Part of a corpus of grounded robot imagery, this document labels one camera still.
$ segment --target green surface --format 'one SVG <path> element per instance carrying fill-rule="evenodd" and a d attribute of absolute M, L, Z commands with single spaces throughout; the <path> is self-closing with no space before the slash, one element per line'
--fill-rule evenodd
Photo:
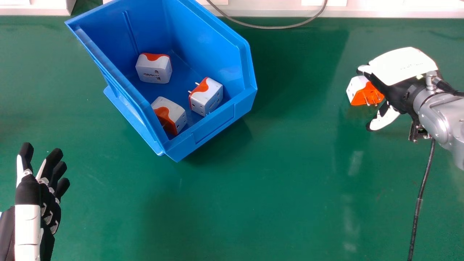
<path fill-rule="evenodd" d="M 253 110 L 174 163 L 103 95 L 66 19 L 0 17 L 0 209 L 14 201 L 22 142 L 35 146 L 35 169 L 62 148 L 71 188 L 54 260 L 406 259 L 430 142 L 407 141 L 408 116 L 365 131 L 375 108 L 350 107 L 345 88 L 358 65 L 404 46 L 459 86 L 464 20 L 233 26 L 252 48 Z M 421 215 L 416 260 L 464 260 L 464 172 L 442 148 Z"/>

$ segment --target blue storage container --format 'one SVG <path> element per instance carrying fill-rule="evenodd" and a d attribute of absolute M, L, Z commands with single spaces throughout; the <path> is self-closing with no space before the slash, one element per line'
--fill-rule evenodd
<path fill-rule="evenodd" d="M 100 68 L 105 95 L 159 156 L 180 161 L 251 109 L 257 86 L 249 44 L 195 0 L 114 0 L 66 24 Z M 171 57 L 168 84 L 139 80 L 142 52 Z M 205 77 L 224 85 L 224 98 L 202 117 L 189 109 L 187 91 Z M 151 108 L 159 96 L 187 112 L 178 136 L 163 130 Z"/>

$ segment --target silver robotic arm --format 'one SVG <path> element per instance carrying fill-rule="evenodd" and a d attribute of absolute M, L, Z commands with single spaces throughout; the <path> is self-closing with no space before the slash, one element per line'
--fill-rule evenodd
<path fill-rule="evenodd" d="M 378 131 L 401 114 L 409 114 L 409 140 L 434 138 L 464 170 L 464 93 L 441 78 L 435 62 L 416 48 L 387 52 L 358 67 L 386 101 L 366 125 Z"/>

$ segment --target robotic hand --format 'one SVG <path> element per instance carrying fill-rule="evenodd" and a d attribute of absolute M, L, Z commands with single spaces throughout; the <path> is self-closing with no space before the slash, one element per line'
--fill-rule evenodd
<path fill-rule="evenodd" d="M 69 180 L 63 153 L 53 150 L 32 175 L 34 148 L 24 143 L 16 159 L 15 206 L 0 213 L 0 261 L 49 261 L 61 221 L 61 197 Z"/>
<path fill-rule="evenodd" d="M 407 113 L 412 117 L 409 140 L 433 137 L 464 170 L 464 92 L 442 79 L 430 57 L 412 47 L 401 48 L 359 66 L 357 72 L 386 98 L 366 125 L 368 131 L 380 130 Z"/>

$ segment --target gray cable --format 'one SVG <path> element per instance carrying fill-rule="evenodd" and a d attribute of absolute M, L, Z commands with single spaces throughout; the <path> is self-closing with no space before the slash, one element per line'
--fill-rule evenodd
<path fill-rule="evenodd" d="M 319 12 L 317 12 L 317 14 L 315 14 L 313 17 L 309 18 L 308 20 L 305 20 L 301 23 L 298 23 L 298 24 L 294 24 L 294 25 L 289 25 L 289 26 L 257 26 L 257 25 L 252 25 L 252 24 L 247 24 L 247 23 L 244 23 L 244 22 L 241 22 L 239 20 L 236 20 L 232 17 L 230 17 L 229 15 L 227 15 L 224 11 L 222 11 L 221 9 L 219 9 L 219 7 L 217 7 L 215 4 L 213 4 L 211 2 L 211 0 L 206 0 L 214 9 L 216 9 L 216 11 L 218 11 L 220 14 L 222 14 L 225 18 L 229 19 L 230 21 L 234 22 L 234 23 L 237 23 L 239 25 L 243 25 L 243 26 L 247 26 L 247 27 L 251 27 L 251 28 L 256 28 L 256 29 L 267 29 L 267 30 L 276 30 L 276 29 L 290 29 L 290 28 L 295 28 L 295 27 L 299 27 L 299 26 L 302 26 L 302 25 L 306 25 L 307 23 L 311 22 L 312 20 L 316 19 L 319 15 L 322 14 L 322 12 L 324 12 L 325 10 L 325 7 L 327 6 L 327 2 L 329 0 L 324 0 L 324 4 L 322 5 L 322 8 L 321 10 L 319 10 Z"/>

